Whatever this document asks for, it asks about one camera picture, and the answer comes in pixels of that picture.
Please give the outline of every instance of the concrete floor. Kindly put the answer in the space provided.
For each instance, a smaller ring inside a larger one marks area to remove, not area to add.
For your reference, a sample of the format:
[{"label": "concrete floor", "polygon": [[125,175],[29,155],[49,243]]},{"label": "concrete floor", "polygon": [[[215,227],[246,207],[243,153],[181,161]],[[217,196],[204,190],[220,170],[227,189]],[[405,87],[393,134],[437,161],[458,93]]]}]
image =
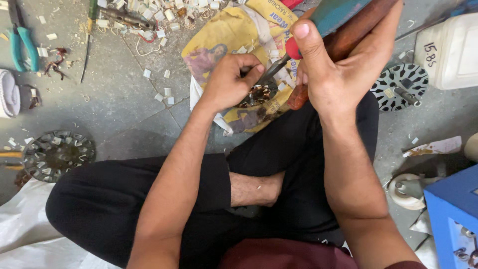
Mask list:
[{"label": "concrete floor", "polygon": [[[77,61],[84,57],[86,45],[82,44],[84,34],[80,29],[86,22],[87,1],[18,0],[27,26],[32,30],[32,38],[37,45],[52,49],[68,49],[67,60]],[[295,8],[306,10],[320,0],[306,0]],[[409,31],[408,20],[416,21],[414,27],[440,17],[445,10],[456,5],[457,0],[405,0],[399,33]],[[6,11],[0,11],[0,32],[6,34],[10,27]],[[36,16],[45,16],[48,24],[40,24]],[[28,110],[29,87],[22,87],[22,111],[13,120],[0,119],[0,145],[7,145],[9,137],[23,141],[37,137],[54,129],[74,129],[90,135],[97,143],[97,160],[128,159],[166,155],[173,146],[189,116],[190,73],[180,57],[188,41],[206,22],[196,20],[194,29],[181,29],[169,33],[164,53],[138,56],[136,42],[138,37],[128,34],[125,37],[94,31],[90,49],[90,60],[84,82],[78,83],[83,62],[75,62],[71,69],[62,69],[67,77],[60,81],[56,73],[52,78],[37,77],[34,73],[14,72],[17,84],[35,86],[41,95],[43,105]],[[47,34],[56,33],[58,39],[48,41]],[[411,62],[411,59],[398,59],[403,51],[414,49],[412,36],[396,44],[390,65]],[[0,68],[14,70],[8,43],[0,39]],[[157,48],[157,42],[140,42],[140,50],[146,52]],[[143,70],[152,71],[151,78],[143,77]],[[163,77],[165,69],[171,70],[169,79]],[[172,88],[176,104],[168,106],[158,102],[154,96],[163,88]],[[380,115],[379,140],[374,163],[377,174],[386,183],[393,175],[405,170],[415,169],[417,173],[427,172],[433,176],[433,165],[446,162],[449,172],[468,165],[461,154],[446,157],[402,157],[404,149],[412,148],[411,141],[418,137],[424,144],[435,140],[462,135],[464,141],[478,132],[478,95],[475,89],[441,91],[429,89],[423,96],[423,106],[407,108],[400,112]],[[90,97],[86,102],[83,95]],[[251,134],[234,134],[223,137],[222,130],[213,125],[206,151],[226,152],[247,139]],[[0,169],[0,204],[8,201],[15,193],[13,184],[15,173]],[[419,212],[408,211],[390,201],[391,214],[406,241],[415,248],[425,235],[409,231]]]}]

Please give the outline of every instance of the teal pliers handle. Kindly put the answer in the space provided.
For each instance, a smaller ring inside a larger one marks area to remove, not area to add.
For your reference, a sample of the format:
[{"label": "teal pliers handle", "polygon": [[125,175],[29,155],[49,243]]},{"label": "teal pliers handle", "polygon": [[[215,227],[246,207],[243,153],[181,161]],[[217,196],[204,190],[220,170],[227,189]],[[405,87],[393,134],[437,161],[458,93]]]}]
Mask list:
[{"label": "teal pliers handle", "polygon": [[32,39],[30,37],[30,31],[24,27],[17,28],[18,34],[15,34],[14,31],[10,31],[10,50],[11,50],[11,57],[13,58],[13,62],[15,67],[19,72],[26,72],[27,68],[23,64],[23,57],[22,57],[22,47],[21,41],[25,44],[27,48],[28,56],[32,61],[31,70],[38,72],[38,51],[36,47],[33,45]]}]

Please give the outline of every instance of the handwritten number 15.85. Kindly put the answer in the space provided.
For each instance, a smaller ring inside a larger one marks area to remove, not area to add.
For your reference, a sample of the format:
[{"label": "handwritten number 15.85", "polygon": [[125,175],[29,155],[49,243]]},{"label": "handwritten number 15.85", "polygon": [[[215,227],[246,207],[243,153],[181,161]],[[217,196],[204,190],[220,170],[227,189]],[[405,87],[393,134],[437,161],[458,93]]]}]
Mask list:
[{"label": "handwritten number 15.85", "polygon": [[[438,50],[436,49],[436,46],[435,46],[434,44],[435,44],[435,42],[431,42],[430,44],[426,44],[426,45],[424,46],[424,47],[425,47],[425,52],[431,52],[432,49],[434,49],[435,51],[438,51]],[[435,59],[435,58],[436,58],[435,53],[433,53],[432,55],[430,55],[430,56],[428,56],[428,57],[426,58],[426,61],[427,61],[427,62],[431,62],[431,63],[428,64],[429,67],[432,67],[433,64],[436,63],[436,61],[433,61],[433,59]]]}]

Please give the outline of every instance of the man's right hand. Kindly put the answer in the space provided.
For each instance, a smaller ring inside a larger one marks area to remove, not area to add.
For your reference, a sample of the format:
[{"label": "man's right hand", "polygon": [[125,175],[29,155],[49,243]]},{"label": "man's right hand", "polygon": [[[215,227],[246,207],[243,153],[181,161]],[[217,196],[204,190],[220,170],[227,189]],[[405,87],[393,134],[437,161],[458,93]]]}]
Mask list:
[{"label": "man's right hand", "polygon": [[353,120],[355,109],[372,87],[391,57],[403,2],[391,12],[350,53],[333,63],[308,11],[292,27],[304,59],[298,70],[298,84],[309,84],[309,98],[321,120]]}]

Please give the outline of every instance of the printed woman image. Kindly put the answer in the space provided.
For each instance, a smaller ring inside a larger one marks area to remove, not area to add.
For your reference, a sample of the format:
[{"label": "printed woman image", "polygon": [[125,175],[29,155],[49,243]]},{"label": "printed woman image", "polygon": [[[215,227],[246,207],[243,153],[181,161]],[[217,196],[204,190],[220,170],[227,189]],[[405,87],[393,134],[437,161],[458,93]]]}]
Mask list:
[{"label": "printed woman image", "polygon": [[212,49],[199,48],[184,57],[184,61],[193,77],[201,85],[207,81],[203,74],[211,71],[216,66],[216,63],[228,52],[228,47],[225,44],[217,44]]}]

